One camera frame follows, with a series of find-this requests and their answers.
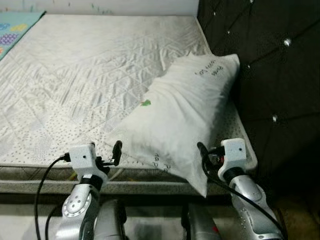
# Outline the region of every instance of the wall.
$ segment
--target wall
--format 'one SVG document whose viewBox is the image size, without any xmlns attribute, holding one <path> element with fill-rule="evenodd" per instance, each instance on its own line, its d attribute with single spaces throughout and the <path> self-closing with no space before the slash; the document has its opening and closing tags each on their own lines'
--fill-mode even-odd
<svg viewBox="0 0 320 240">
<path fill-rule="evenodd" d="M 199 0 L 0 0 L 0 12 L 82 15 L 193 15 Z"/>
</svg>

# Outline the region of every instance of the tufted headboard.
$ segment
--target tufted headboard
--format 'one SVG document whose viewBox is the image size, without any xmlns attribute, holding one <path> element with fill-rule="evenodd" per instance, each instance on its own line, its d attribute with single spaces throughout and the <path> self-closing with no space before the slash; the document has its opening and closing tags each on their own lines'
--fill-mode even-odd
<svg viewBox="0 0 320 240">
<path fill-rule="evenodd" d="M 320 1 L 200 0 L 198 20 L 213 54 L 240 58 L 232 97 L 258 177 L 319 164 L 301 153 L 320 138 Z"/>
</svg>

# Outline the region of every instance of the green mark on pillow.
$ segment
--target green mark on pillow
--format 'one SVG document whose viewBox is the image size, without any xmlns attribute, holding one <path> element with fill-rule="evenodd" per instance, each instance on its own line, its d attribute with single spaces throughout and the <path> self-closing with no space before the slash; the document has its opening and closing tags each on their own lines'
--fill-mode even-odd
<svg viewBox="0 0 320 240">
<path fill-rule="evenodd" d="M 141 103 L 141 106 L 149 106 L 149 105 L 151 105 L 151 101 L 149 99 Z"/>
</svg>

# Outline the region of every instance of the white pillow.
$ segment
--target white pillow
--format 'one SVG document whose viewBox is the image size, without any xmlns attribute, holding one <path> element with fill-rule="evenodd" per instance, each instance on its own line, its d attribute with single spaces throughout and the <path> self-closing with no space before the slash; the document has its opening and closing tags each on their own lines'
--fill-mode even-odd
<svg viewBox="0 0 320 240">
<path fill-rule="evenodd" d="M 137 106 L 106 139 L 123 142 L 123 153 L 180 176 L 202 195 L 207 177 L 197 142 L 216 138 L 229 91 L 240 67 L 236 54 L 178 58 L 158 77 Z"/>
</svg>

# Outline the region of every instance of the floor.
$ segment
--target floor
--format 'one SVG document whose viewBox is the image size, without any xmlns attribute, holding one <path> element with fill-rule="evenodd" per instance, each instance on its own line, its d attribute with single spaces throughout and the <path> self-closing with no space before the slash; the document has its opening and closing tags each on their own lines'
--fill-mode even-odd
<svg viewBox="0 0 320 240">
<path fill-rule="evenodd" d="M 52 205 L 39 206 L 41 232 Z M 241 226 L 237 213 L 230 206 L 212 206 L 209 209 L 224 240 L 245 240 L 241 236 Z M 130 240 L 182 240 L 179 207 L 128 207 L 125 232 Z M 49 239 L 54 239 L 60 217 L 52 217 Z M 31 204 L 0 204 L 0 240 L 36 239 L 33 206 Z"/>
</svg>

